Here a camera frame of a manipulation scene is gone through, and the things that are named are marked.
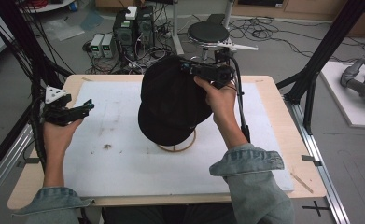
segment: person's left hand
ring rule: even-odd
[[[75,130],[82,122],[83,119],[79,119],[64,127],[45,122],[43,137],[47,156],[63,156],[71,144]]]

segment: wrist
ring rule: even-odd
[[[63,186],[63,157],[47,157],[43,187]]]
[[[248,143],[234,116],[228,119],[214,117],[214,120],[228,149]]]

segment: black pole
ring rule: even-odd
[[[23,56],[16,54],[14,48],[11,48],[10,50],[14,52],[14,56],[19,62],[22,61],[21,57],[28,62],[28,69],[24,71],[32,82],[30,120],[34,133],[36,153],[42,163],[42,167],[45,168],[46,151],[43,144],[42,127],[40,125],[40,104],[43,102],[44,94],[42,85],[50,85],[51,87],[61,89],[63,83],[60,81],[56,72],[64,77],[68,77],[71,73],[49,60],[37,42],[32,29],[28,26],[20,13],[15,1],[0,0],[0,17],[9,31],[13,34],[15,41],[19,44]]]
[[[364,11],[365,0],[348,0],[307,65],[297,75],[277,83],[277,87],[282,88],[295,82],[290,92],[285,95],[286,100],[294,105],[298,105],[307,92],[303,124],[309,134],[312,134],[311,118],[316,79]]]
[[[27,124],[29,114],[31,111],[31,106],[29,105],[24,113],[22,113],[19,120],[16,122],[16,124],[13,126],[13,128],[10,130],[10,132],[7,134],[7,137],[4,139],[4,141],[0,145],[0,162],[5,157],[13,143],[16,141],[17,137],[21,133],[24,126]]]

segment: power supply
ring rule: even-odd
[[[90,44],[92,56],[94,58],[101,58],[104,56],[103,48],[101,47],[101,43],[103,42],[104,35],[95,35],[94,39]]]
[[[113,25],[113,34],[121,61],[135,61],[135,44],[138,37],[136,20],[126,20],[125,13],[118,13]]]
[[[103,43],[101,44],[103,47],[104,57],[113,58],[116,51],[116,43],[113,38],[113,35],[106,34],[103,39]]]
[[[153,25],[153,6],[139,8],[136,17],[141,44],[149,49],[155,47],[155,33]]]

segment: black baseball cap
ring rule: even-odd
[[[181,69],[179,56],[167,56],[146,71],[141,87],[138,124],[152,142],[174,146],[186,140],[211,114],[206,92]]]

